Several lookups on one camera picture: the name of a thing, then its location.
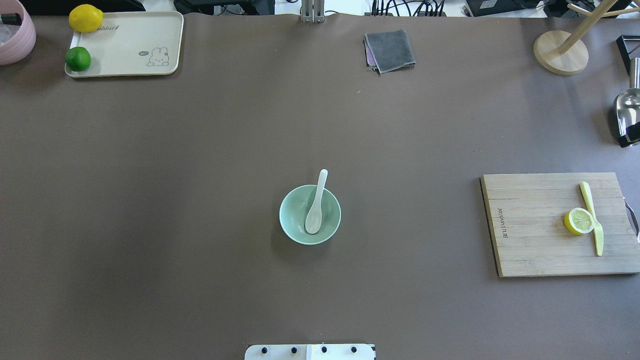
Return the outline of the grey folded cloth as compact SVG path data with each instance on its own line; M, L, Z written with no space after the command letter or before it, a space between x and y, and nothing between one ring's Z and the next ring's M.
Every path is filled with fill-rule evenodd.
M380 75L412 68L416 64L409 35L404 29L366 33L365 40L372 50Z

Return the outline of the cream rabbit print tray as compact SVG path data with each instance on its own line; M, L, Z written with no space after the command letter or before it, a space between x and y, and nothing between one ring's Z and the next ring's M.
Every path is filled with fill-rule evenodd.
M64 71L72 78L170 75L179 66L184 23L178 11L105 13L97 30L71 38L71 48L89 52L89 68Z

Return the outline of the white ceramic spoon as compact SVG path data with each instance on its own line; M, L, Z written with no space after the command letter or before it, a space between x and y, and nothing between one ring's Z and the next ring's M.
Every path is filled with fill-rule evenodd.
M311 235L317 234L322 226L322 198L328 175L329 171L327 169L322 169L318 174L311 207L306 215L304 228L306 232Z

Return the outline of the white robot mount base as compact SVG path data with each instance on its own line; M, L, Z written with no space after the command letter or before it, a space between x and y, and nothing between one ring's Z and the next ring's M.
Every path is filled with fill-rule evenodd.
M374 344L254 344L247 347L245 360L376 360Z

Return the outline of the bamboo cutting board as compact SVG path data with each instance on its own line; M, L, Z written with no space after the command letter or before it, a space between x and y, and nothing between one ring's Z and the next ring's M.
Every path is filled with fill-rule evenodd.
M480 186L501 277L637 274L639 242L613 172L484 174ZM603 226L603 253L594 235L572 234L563 218L586 208L580 184L592 192Z

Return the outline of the yellow plastic knife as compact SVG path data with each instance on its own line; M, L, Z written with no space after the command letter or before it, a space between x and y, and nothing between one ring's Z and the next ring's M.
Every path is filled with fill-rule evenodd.
M602 224L598 221L597 215L595 213L594 196L592 194L592 189L590 185L585 181L581 181L579 184L579 187L583 196L583 200L585 201L586 210L590 213L590 216L592 217L596 255L602 256L604 252L604 244L605 244L604 229L602 227Z

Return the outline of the light green ceramic bowl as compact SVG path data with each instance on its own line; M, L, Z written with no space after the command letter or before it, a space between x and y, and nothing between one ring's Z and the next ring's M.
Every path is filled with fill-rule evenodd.
M325 189L321 198L322 223L317 233L306 230L306 218L313 204L316 185L295 187L286 194L279 206L279 223L283 232L294 242L306 246L322 244L338 231L342 208L334 194Z

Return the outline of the pink cloth under grey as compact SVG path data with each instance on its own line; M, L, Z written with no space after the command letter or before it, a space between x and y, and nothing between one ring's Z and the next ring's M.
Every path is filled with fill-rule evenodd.
M363 41L363 45L365 48L365 57L366 57L366 66L368 69L370 69L371 71L378 71L378 66L377 66L377 62L375 60L375 57L373 55L373 52L370 48L370 45L367 43L366 40Z

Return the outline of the metal scoop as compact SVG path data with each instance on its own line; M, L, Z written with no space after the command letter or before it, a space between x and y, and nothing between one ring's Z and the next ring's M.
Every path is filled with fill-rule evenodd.
M622 148L640 141L640 59L630 62L630 88L615 98L615 116L618 124L618 144Z

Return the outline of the wooden mug tree stand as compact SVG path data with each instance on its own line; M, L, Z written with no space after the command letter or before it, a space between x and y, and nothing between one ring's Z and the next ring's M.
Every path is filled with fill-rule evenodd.
M574 4L567 5L570 10L584 16L582 23L572 33L564 30L549 30L539 35L533 45L535 59L543 68L556 75L573 76L583 71L587 66L589 53L581 41L582 36L601 18L640 11L638 0L632 1L634 8L611 11L610 8L615 3L615 0L601 0L592 11Z

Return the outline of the pink ribbed bowl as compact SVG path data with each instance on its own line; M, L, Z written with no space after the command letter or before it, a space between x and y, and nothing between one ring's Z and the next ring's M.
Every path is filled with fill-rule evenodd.
M35 47L36 31L34 22L22 2L18 0L2 0L0 2L2 14L19 14L21 25L6 41L1 41L0 65L7 66L25 59Z

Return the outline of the halved yellow lemon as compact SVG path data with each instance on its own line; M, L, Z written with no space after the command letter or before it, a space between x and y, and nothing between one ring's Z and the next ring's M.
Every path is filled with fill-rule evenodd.
M588 210L580 207L569 210L563 217L563 223L565 228L576 236L585 235L594 230L591 214Z

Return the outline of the green lime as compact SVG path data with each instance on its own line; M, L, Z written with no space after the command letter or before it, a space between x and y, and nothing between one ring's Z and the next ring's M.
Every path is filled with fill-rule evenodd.
M92 57L85 47L69 48L65 54L65 64L73 72L86 71L92 64Z

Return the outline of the whole yellow lemon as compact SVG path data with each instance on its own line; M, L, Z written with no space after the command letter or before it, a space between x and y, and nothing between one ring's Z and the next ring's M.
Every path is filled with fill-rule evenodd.
M68 15L68 24L76 32L88 34L98 30L103 23L104 13L91 4L74 7Z

